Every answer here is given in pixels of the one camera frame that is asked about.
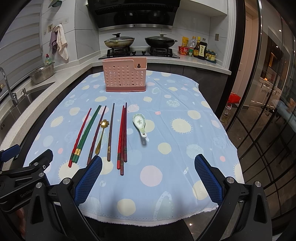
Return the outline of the bright red chopstick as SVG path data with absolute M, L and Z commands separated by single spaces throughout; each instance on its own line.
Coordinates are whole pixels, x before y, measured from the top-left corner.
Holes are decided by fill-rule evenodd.
M 73 150 L 72 150 L 72 152 L 71 152 L 70 160 L 69 160 L 69 163 L 68 163 L 68 167 L 69 167 L 69 168 L 72 167 L 72 163 L 73 163 L 72 161 L 73 161 L 73 158 L 74 158 L 74 154 L 75 154 L 75 151 L 76 151 L 76 149 L 77 149 L 77 146 L 78 146 L 78 143 L 79 143 L 80 137 L 81 137 L 81 135 L 82 135 L 82 131 L 83 131 L 84 127 L 85 127 L 86 121 L 87 121 L 87 119 L 88 119 L 88 117 L 89 117 L 89 114 L 90 114 L 91 110 L 92 110 L 92 108 L 89 109 L 89 111 L 88 111 L 88 113 L 87 113 L 87 115 L 86 115 L 86 117 L 85 117 L 85 119 L 84 119 L 84 121 L 83 121 L 83 124 L 82 124 L 82 126 L 81 126 L 81 128 L 80 128 L 80 130 L 79 130 L 79 133 L 78 133 L 78 136 L 77 136 L 77 138 L 76 138 L 76 141 L 75 141 L 75 144 L 74 144 Z

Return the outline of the dark maroon chopstick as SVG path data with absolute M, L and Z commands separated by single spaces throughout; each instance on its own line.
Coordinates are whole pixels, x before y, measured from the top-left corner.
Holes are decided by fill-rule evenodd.
M 101 117 L 99 119 L 99 122 L 98 122 L 98 125 L 97 125 L 97 128 L 96 128 L 96 132 L 95 132 L 95 135 L 94 135 L 94 138 L 93 138 L 93 141 L 92 141 L 92 145 L 91 145 L 91 148 L 90 148 L 90 152 L 89 152 L 89 156 L 88 156 L 88 160 L 87 160 L 87 165 L 91 162 L 92 160 L 92 156 L 93 156 L 93 152 L 94 152 L 94 146 L 95 146 L 95 143 L 96 143 L 96 140 L 97 140 L 97 136 L 98 136 L 98 132 L 99 132 L 99 129 L 100 129 L 100 122 L 102 121 L 102 118 L 104 116 L 104 113 L 105 113 L 105 110 L 106 110 L 106 107 L 104 107 L 103 109 L 103 112 L 101 114 Z

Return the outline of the red glossy chopstick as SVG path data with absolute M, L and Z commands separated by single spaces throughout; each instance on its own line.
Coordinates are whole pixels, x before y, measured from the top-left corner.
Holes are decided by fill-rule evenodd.
M 121 151 L 120 151 L 120 175 L 124 175 L 124 128 L 125 128 L 125 106 L 123 106 L 122 123 L 121 123 Z
M 122 134 L 122 122 L 125 106 L 122 106 L 121 120 L 120 120 L 120 129 L 118 137 L 118 149 L 117 149 L 117 169 L 120 170 L 120 155 L 121 155 L 121 134 Z

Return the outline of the dark brown chopstick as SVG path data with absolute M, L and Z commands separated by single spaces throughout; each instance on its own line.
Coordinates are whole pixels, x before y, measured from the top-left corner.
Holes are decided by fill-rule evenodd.
M 111 112 L 111 122 L 110 122 L 110 129 L 109 129 L 109 135 L 108 135 L 108 145 L 107 145 L 107 161 L 111 161 L 111 139 L 112 139 L 112 125 L 113 125 L 113 116 L 114 116 L 114 109 L 115 109 L 115 103 L 112 105 L 112 112 Z

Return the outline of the white ceramic soup spoon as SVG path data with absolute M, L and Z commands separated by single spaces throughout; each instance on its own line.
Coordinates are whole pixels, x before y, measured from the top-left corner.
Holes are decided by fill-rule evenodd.
M 140 136 L 148 142 L 149 139 L 145 130 L 146 121 L 144 115 L 137 113 L 133 116 L 132 121 Z

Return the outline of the dark red patterned chopstick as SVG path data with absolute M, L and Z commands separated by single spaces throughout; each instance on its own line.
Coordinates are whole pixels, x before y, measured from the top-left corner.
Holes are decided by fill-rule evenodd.
M 125 103 L 125 125 L 124 125 L 124 139 L 123 139 L 123 160 L 126 163 L 127 162 L 127 143 L 126 143 L 126 139 L 127 139 L 127 102 Z

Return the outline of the gold flower spoon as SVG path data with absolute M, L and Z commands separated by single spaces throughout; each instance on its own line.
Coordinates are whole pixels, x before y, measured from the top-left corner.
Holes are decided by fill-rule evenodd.
M 100 122 L 100 127 L 102 128 L 102 131 L 101 131 L 101 135 L 100 135 L 100 139 L 99 139 L 99 142 L 97 144 L 97 147 L 95 149 L 95 154 L 96 155 L 99 155 L 100 153 L 100 150 L 101 150 L 101 145 L 102 145 L 102 139 L 103 139 L 103 135 L 104 135 L 104 130 L 109 126 L 109 121 L 104 119 Z

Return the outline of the green dish soap bottle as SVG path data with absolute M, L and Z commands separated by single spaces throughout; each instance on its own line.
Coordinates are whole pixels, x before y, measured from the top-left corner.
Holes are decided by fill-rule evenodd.
M 52 59 L 50 58 L 49 54 L 46 54 L 45 64 L 49 65 L 52 63 Z

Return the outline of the amber sauce bottle yellow cap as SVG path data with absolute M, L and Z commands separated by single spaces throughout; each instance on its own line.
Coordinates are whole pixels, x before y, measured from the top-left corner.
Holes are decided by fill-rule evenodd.
M 194 50 L 193 50 L 193 56 L 196 57 L 196 58 L 199 55 L 200 41 L 201 41 L 201 37 L 197 37 L 197 44 L 196 44 L 196 46 L 194 47 Z

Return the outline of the dark soy sauce bottle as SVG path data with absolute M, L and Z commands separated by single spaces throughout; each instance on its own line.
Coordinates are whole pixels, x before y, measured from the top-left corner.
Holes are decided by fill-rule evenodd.
M 201 41 L 199 44 L 198 59 L 205 60 L 206 50 L 207 50 L 207 43 L 205 41 Z

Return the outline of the black gas stove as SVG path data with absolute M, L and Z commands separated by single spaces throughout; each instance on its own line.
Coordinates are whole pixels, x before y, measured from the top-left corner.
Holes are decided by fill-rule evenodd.
M 153 48 L 148 50 L 131 50 L 130 47 L 119 49 L 108 49 L 106 55 L 99 59 L 118 58 L 118 57 L 142 57 L 142 56 L 155 56 L 155 57 L 167 57 L 167 58 L 180 58 L 177 54 L 173 53 L 170 48 Z

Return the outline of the clear plastic oil bottle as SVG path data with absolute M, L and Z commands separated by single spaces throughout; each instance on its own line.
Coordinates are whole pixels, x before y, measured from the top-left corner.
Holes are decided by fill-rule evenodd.
M 193 36 L 192 39 L 189 41 L 189 48 L 194 49 L 197 44 L 197 38 L 196 36 Z

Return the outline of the yellow seasoning packet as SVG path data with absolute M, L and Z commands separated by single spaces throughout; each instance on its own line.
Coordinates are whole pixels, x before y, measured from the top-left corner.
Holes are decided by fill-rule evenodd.
M 183 36 L 182 37 L 182 47 L 188 47 L 189 44 L 189 38 Z

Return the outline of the black wok with lid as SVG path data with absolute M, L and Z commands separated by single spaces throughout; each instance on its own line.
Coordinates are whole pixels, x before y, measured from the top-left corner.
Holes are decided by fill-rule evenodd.
M 166 34 L 159 33 L 158 36 L 151 36 L 145 38 L 146 43 L 153 48 L 170 48 L 177 40 L 166 37 Z

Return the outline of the black range hood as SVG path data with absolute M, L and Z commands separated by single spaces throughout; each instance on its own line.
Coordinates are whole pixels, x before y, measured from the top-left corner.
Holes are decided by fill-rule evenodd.
M 101 30 L 171 27 L 179 6 L 180 1 L 172 0 L 88 1 L 88 10 Z

